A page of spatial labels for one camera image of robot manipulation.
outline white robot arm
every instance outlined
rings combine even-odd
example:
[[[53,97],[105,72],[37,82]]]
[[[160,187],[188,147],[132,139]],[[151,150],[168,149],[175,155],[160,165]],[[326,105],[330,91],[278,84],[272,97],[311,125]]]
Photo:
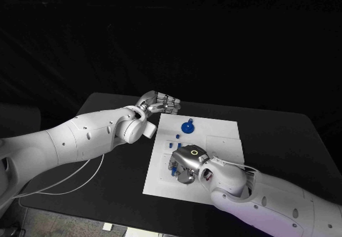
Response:
[[[57,127],[0,139],[0,213],[24,184],[53,167],[89,160],[116,145],[134,143],[141,135],[151,138],[155,126],[147,117],[157,112],[175,114],[180,101],[147,92],[134,106],[82,114]]]
[[[178,148],[171,159],[183,168],[177,181],[190,184],[197,176],[214,207],[274,237],[342,236],[342,206],[292,183],[210,158],[194,145]]]

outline floor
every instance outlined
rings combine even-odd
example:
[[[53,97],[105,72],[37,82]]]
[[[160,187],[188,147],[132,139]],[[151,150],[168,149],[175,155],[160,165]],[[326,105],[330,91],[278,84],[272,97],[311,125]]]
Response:
[[[17,222],[25,230],[17,237],[122,237],[126,230],[126,227],[112,226],[111,231],[103,231],[102,222],[24,208],[14,200],[0,219],[0,227]]]

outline small blue piece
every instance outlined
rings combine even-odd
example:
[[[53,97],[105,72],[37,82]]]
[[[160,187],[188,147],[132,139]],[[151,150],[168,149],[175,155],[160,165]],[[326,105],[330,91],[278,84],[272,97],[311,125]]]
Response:
[[[188,134],[193,132],[193,130],[194,130],[194,126],[191,124],[191,118],[190,118],[188,121],[181,124],[181,131],[183,133]]]
[[[173,166],[170,170],[170,175],[174,176],[174,173],[175,173],[175,167]]]

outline dark backdrop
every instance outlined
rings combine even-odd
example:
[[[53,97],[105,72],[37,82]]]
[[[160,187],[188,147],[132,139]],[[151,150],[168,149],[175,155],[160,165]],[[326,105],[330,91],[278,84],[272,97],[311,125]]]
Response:
[[[339,164],[342,5],[323,3],[4,1],[0,101],[37,106],[41,129],[92,92],[302,113]]]

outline table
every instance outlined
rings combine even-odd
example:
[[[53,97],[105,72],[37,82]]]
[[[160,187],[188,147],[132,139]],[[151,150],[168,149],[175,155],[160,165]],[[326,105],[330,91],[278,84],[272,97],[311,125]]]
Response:
[[[134,105],[138,97],[93,93],[79,114]],[[238,122],[245,164],[298,185],[323,199],[342,204],[342,175],[310,119],[302,114],[181,102],[178,115]],[[148,121],[157,125],[160,114]],[[24,207],[109,222],[178,237],[268,236],[213,206],[142,194],[154,144],[144,136],[105,154],[96,176],[64,195],[34,194],[20,199]],[[48,192],[61,193],[92,176],[100,157]],[[40,174],[24,192],[66,177],[82,162],[64,164]]]

